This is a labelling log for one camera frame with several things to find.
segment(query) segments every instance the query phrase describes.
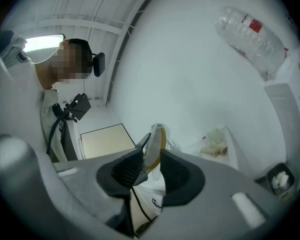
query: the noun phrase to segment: ear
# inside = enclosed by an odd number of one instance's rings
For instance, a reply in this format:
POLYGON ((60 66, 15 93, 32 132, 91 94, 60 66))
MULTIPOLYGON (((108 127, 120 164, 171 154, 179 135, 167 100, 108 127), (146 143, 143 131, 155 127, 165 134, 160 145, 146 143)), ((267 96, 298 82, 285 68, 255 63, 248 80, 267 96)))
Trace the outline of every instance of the ear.
POLYGON ((64 45, 67 45, 69 44, 69 40, 66 39, 66 40, 63 40, 62 42, 59 43, 59 48, 63 47, 64 45))

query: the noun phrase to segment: trash bin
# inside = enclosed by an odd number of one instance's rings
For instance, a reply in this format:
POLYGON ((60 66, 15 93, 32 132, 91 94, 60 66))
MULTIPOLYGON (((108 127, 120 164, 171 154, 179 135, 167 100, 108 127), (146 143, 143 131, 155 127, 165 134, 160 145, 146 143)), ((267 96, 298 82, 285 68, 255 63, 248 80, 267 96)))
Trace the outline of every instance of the trash bin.
POLYGON ((269 185, 269 188, 271 189, 271 192, 278 197, 281 201, 286 201, 289 199, 294 191, 295 191, 295 176, 292 173, 291 169, 286 165, 285 163, 281 162, 278 163, 275 167, 273 167, 271 170, 269 170, 266 174, 266 181, 269 185), (285 172, 289 178, 287 181, 288 188, 287 189, 274 189, 272 185, 272 179, 273 177, 277 176, 279 173, 285 172))

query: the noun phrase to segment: neck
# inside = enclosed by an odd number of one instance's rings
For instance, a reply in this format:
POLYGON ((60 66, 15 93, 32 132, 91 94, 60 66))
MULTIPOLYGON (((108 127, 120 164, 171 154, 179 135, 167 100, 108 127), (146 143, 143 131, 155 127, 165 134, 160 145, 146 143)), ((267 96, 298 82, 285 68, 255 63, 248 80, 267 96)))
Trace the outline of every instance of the neck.
POLYGON ((45 60, 42 62, 39 62, 34 65, 36 75, 39 79, 39 82, 44 90, 50 90, 52 88, 52 85, 57 82, 57 80, 54 78, 52 72, 51 72, 51 65, 49 60, 45 60))

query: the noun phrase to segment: ceiling light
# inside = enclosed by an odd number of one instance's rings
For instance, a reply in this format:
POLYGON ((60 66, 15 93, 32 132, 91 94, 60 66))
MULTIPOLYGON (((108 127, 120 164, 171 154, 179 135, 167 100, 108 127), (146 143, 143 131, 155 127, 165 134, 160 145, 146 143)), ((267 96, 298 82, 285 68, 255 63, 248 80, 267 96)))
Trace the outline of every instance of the ceiling light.
POLYGON ((64 40, 63 34, 51 34, 38 36, 26 39, 27 43, 23 49, 25 52, 31 52, 46 48, 56 48, 59 47, 60 42, 64 40))

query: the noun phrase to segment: red label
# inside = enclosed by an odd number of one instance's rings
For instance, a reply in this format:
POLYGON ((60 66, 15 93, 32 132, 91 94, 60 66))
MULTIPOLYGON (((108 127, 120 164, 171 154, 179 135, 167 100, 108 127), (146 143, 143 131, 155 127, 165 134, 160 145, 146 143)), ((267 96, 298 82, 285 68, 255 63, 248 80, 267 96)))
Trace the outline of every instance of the red label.
POLYGON ((262 28, 262 23, 256 19, 253 19, 249 25, 249 28, 259 33, 260 29, 262 28))

